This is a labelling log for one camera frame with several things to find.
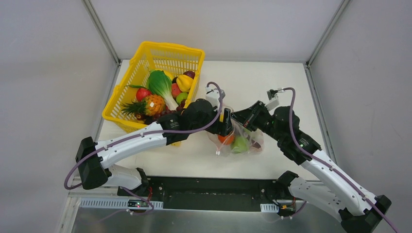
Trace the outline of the dark purple grape bunch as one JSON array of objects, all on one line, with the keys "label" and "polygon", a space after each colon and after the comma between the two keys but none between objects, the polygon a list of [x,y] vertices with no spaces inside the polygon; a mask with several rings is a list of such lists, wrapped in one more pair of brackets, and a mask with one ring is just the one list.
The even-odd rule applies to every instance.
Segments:
[{"label": "dark purple grape bunch", "polygon": [[162,111],[161,113],[156,113],[153,116],[135,114],[135,117],[138,123],[149,125],[153,123],[154,121],[157,121],[161,116],[171,114],[171,113],[181,113],[183,111],[185,104],[186,104],[186,99],[183,99],[180,101],[178,107],[175,110],[169,110],[166,107],[166,110]]}]

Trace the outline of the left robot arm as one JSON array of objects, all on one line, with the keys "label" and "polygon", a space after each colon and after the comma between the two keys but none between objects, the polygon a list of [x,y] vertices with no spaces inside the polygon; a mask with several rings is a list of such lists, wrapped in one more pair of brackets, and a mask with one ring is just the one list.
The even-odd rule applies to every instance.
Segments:
[{"label": "left robot arm", "polygon": [[232,130],[231,110],[213,106],[206,99],[198,99],[180,112],[162,115],[150,125],[124,136],[94,142],[82,139],[77,151],[75,169],[79,171],[85,190],[107,184],[125,187],[136,196],[147,193],[148,183],[141,169],[129,169],[116,163],[140,152],[186,140],[191,134],[207,131],[226,136]]}]

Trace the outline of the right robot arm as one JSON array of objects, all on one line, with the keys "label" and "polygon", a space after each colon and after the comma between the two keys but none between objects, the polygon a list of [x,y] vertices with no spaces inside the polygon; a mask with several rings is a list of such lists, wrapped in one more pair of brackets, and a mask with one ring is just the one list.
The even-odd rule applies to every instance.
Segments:
[{"label": "right robot arm", "polygon": [[270,114],[265,104],[257,101],[231,117],[244,128],[260,130],[273,138],[288,159],[325,185],[311,186],[296,173],[285,171],[275,182],[280,198],[293,196],[308,201],[334,217],[347,233],[371,233],[382,221],[392,202],[385,195],[369,192],[339,168],[313,138],[300,130],[300,119],[290,106],[277,107]]}]

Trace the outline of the green leafy bok choy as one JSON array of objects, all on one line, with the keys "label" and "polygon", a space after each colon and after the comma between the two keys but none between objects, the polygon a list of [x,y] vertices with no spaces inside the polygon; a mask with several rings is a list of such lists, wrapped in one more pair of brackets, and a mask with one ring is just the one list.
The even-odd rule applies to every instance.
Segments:
[{"label": "green leafy bok choy", "polygon": [[152,71],[147,80],[147,87],[153,94],[161,96],[170,110],[176,110],[178,104],[172,96],[172,81],[164,71]]}]

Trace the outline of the small orange pumpkin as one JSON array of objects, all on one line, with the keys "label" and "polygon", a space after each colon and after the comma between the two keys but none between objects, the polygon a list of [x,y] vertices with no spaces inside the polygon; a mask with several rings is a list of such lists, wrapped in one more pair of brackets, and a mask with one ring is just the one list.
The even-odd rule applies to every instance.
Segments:
[{"label": "small orange pumpkin", "polygon": [[231,145],[235,139],[233,134],[227,136],[218,136],[218,140],[223,145]]}]

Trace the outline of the clear zip top bag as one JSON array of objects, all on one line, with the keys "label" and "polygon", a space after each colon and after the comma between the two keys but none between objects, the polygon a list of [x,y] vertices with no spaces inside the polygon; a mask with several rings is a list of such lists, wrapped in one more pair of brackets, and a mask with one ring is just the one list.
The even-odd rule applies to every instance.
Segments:
[{"label": "clear zip top bag", "polygon": [[263,132],[250,131],[231,118],[233,130],[227,136],[207,132],[207,136],[216,146],[217,156],[260,153],[264,147]]}]

